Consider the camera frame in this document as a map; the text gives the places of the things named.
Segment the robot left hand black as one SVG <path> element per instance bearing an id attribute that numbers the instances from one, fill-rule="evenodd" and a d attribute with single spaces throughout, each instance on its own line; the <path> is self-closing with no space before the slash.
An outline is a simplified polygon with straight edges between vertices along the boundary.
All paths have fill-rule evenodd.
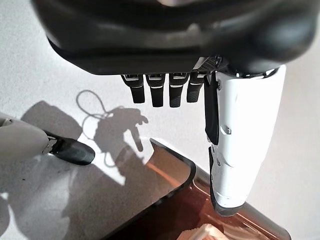
<path id="1" fill-rule="evenodd" d="M 34 0 L 46 37 L 63 59 L 95 75 L 120 75 L 135 103 L 180 106 L 204 89 L 214 210 L 235 215 L 265 159 L 286 64 L 317 29 L 317 0 Z"/>

